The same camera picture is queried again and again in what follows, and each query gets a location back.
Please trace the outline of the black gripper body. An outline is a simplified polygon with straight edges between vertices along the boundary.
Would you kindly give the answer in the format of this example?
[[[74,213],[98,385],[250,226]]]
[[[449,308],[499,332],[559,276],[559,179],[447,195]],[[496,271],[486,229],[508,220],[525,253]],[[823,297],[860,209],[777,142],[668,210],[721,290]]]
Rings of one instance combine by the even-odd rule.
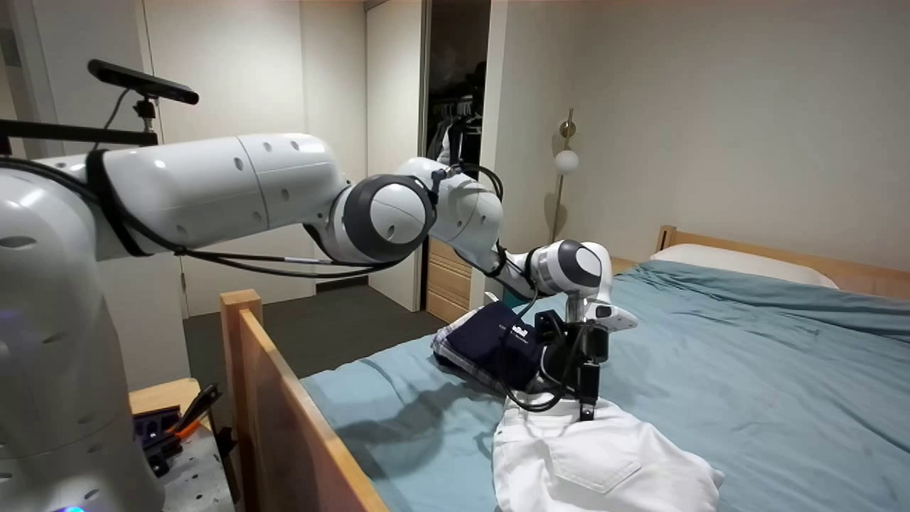
[[[546,377],[573,377],[582,364],[607,358],[607,332],[595,323],[562,323],[553,311],[535,315],[535,342],[543,347]]]

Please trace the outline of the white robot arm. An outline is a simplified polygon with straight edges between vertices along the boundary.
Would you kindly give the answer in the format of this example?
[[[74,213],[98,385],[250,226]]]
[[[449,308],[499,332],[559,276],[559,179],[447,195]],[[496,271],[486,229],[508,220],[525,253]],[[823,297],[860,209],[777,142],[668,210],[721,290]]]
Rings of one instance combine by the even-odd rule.
[[[2,159],[0,510],[164,510],[132,436],[104,260],[185,253],[239,267],[226,240],[299,226],[327,266],[381,271],[438,240],[525,298],[562,293],[573,325],[602,325],[607,253],[595,241],[511,253],[499,216],[478,176],[425,158],[349,183],[309,133]]]

